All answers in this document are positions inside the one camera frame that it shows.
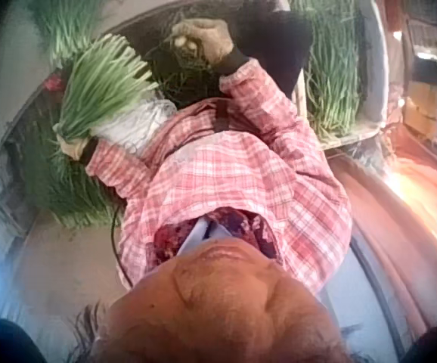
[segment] person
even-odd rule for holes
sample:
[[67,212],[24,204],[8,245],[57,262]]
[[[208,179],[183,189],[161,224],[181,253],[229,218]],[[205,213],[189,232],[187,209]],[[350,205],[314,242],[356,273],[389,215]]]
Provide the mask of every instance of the person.
[[[304,28],[287,17],[276,28]],[[119,273],[130,291],[110,307],[86,354],[349,361],[315,299],[349,248],[352,217],[315,133],[289,99],[305,52],[282,44],[275,55],[291,53],[292,66],[283,62],[282,70],[269,56],[263,69],[223,20],[183,20],[172,36],[178,47],[200,46],[222,74],[226,98],[179,111],[140,156],[105,140],[60,138],[65,154],[127,202]],[[295,78],[284,76],[291,69]]]

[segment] fist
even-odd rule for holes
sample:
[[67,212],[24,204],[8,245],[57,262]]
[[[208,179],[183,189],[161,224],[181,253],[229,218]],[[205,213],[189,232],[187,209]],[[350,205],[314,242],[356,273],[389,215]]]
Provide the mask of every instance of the fist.
[[200,46],[206,60],[215,66],[234,49],[234,42],[223,20],[186,19],[172,28],[177,48],[196,51]]
[[79,159],[81,159],[82,152],[84,151],[85,146],[89,142],[89,139],[77,139],[72,140],[70,143],[67,143],[59,134],[57,134],[57,127],[58,125],[54,125],[53,130],[54,132],[56,132],[57,142],[60,145],[60,150],[71,159],[79,161]]

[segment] plaid shirt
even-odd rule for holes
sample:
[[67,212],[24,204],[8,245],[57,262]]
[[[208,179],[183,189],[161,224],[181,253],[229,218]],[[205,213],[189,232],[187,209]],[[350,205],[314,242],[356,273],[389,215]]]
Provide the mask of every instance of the plaid shirt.
[[99,141],[87,172],[127,200],[124,269],[136,284],[154,267],[161,227],[231,207],[267,222],[283,267],[315,293],[349,247],[346,193],[307,120],[257,60],[220,88],[230,98],[178,112],[139,157]]

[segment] mouth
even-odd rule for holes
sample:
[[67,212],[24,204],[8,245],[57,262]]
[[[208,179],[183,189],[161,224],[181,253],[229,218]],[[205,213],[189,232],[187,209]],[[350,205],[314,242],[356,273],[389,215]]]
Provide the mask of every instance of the mouth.
[[238,247],[231,246],[214,246],[203,251],[197,257],[197,261],[211,262],[220,259],[228,259],[231,261],[251,262],[250,256]]

